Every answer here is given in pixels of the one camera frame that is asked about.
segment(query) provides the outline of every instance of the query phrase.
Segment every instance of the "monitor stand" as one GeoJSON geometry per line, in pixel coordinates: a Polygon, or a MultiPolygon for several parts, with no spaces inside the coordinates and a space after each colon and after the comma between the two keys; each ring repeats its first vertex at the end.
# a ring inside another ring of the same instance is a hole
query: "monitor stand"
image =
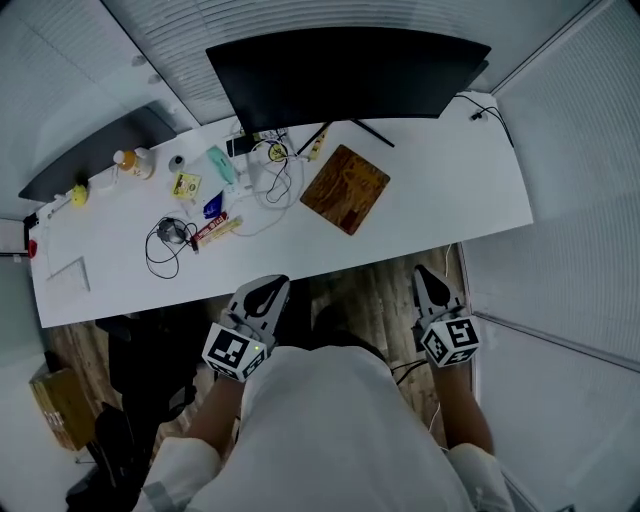
{"type": "MultiPolygon", "coordinates": [[[[382,135],[380,135],[377,131],[375,131],[373,128],[371,128],[370,126],[367,126],[366,124],[364,124],[362,121],[360,121],[359,119],[349,119],[349,121],[351,121],[352,123],[357,124],[360,128],[367,130],[371,135],[373,135],[374,137],[380,139],[382,142],[384,142],[385,144],[388,144],[389,146],[391,146],[392,148],[395,148],[395,144],[393,144],[392,142],[390,142],[389,140],[385,139],[382,135]]],[[[302,147],[297,151],[297,155],[299,155],[300,153],[302,153],[305,148],[311,144],[314,140],[316,140],[320,134],[325,131],[327,128],[329,128],[329,126],[331,125],[333,121],[330,121],[328,123],[324,123],[322,125],[322,128],[320,128],[316,133],[314,133],[311,138],[305,142],[302,147]]]]}

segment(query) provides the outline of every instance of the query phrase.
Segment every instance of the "wood plank flooring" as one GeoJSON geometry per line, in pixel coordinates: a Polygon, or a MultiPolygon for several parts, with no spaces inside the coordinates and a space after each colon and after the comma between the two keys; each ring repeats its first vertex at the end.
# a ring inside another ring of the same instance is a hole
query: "wood plank flooring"
{"type": "MultiPolygon", "coordinates": [[[[312,317],[329,304],[337,305],[346,313],[350,331],[376,346],[391,367],[414,361],[411,274],[418,263],[444,272],[446,249],[446,246],[440,247],[309,278],[312,317]]],[[[449,278],[463,291],[455,246],[449,253],[449,278]]],[[[229,296],[222,296],[205,301],[210,320],[218,319],[220,310],[228,300],[229,296]]],[[[78,373],[94,413],[100,413],[103,401],[119,406],[120,396],[109,383],[106,333],[93,322],[55,327],[47,331],[51,349],[65,366],[74,368],[78,373]]],[[[396,379],[403,372],[404,369],[398,370],[396,379]]],[[[166,436],[180,435],[186,430],[213,384],[213,373],[202,368],[198,371],[195,384],[198,390],[195,402],[175,421],[161,425],[156,445],[166,436]]],[[[424,365],[412,372],[400,385],[400,391],[428,426],[438,404],[429,366],[424,365]]],[[[445,446],[440,415],[434,422],[432,432],[438,443],[445,446]]]]}

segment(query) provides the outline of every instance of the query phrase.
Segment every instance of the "shirt sleeve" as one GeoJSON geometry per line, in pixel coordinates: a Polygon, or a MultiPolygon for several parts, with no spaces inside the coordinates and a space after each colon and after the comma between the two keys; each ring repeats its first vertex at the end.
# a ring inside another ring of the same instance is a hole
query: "shirt sleeve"
{"type": "Polygon", "coordinates": [[[500,464],[493,455],[472,444],[461,444],[447,457],[476,510],[514,512],[500,464]]]}
{"type": "Polygon", "coordinates": [[[218,452],[200,439],[168,437],[160,446],[134,512],[184,510],[220,471],[218,452]]]}

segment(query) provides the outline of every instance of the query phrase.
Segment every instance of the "white marker cube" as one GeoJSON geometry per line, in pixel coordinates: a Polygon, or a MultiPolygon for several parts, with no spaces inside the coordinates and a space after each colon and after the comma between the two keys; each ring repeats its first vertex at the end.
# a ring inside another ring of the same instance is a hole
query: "white marker cube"
{"type": "Polygon", "coordinates": [[[421,343],[429,360],[440,368],[464,363],[480,346],[476,320],[466,316],[432,322],[421,343]]]}
{"type": "Polygon", "coordinates": [[[205,363],[222,375],[245,382],[268,357],[264,343],[212,324],[202,351],[205,363]]]}

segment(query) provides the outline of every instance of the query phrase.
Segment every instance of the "wooden cutting board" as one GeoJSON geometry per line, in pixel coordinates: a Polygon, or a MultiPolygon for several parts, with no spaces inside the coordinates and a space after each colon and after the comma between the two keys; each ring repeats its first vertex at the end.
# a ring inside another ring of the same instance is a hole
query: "wooden cutting board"
{"type": "Polygon", "coordinates": [[[353,235],[389,180],[380,169],[340,145],[300,201],[353,235]]]}

